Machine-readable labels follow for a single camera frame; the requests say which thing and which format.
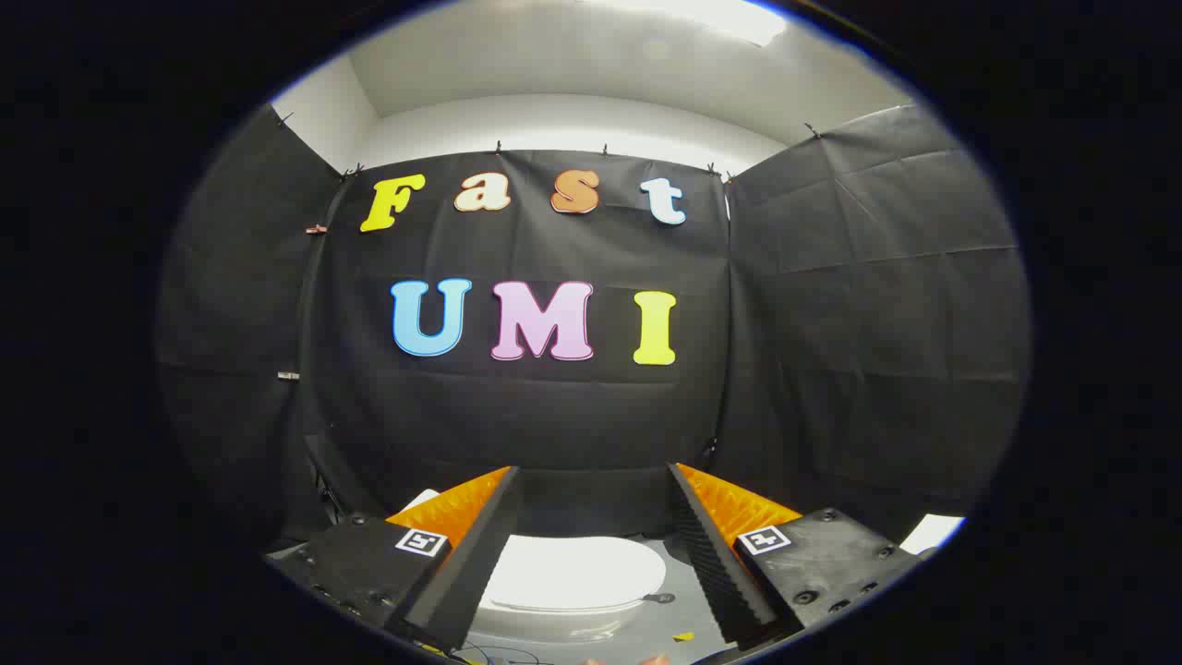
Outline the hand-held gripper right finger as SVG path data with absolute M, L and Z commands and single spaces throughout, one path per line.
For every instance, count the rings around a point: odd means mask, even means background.
M 680 463 L 668 475 L 671 521 L 717 628 L 739 648 L 834 622 L 921 562 L 840 510 L 793 511 Z

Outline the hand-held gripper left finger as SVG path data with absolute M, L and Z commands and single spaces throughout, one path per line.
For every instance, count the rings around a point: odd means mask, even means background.
M 356 622 L 455 651 L 517 528 L 519 475 L 502 467 L 392 516 L 351 514 L 266 561 Z

